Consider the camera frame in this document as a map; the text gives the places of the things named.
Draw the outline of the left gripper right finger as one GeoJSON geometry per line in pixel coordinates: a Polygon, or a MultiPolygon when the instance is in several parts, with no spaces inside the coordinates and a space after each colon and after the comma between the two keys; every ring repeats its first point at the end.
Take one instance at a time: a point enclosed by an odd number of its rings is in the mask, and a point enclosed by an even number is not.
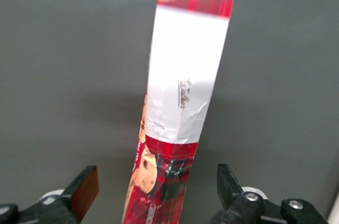
{"type": "Polygon", "coordinates": [[[217,166],[217,190],[223,209],[211,223],[327,223],[308,201],[284,199],[277,205],[261,190],[241,186],[227,164],[217,166]]]}

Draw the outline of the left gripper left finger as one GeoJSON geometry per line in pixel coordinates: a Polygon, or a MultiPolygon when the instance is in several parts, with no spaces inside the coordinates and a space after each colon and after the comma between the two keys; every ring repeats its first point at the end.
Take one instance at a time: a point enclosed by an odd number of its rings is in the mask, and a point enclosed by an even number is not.
{"type": "Polygon", "coordinates": [[[65,189],[46,193],[25,210],[2,204],[1,223],[81,223],[98,193],[97,167],[87,166],[65,189]]]}

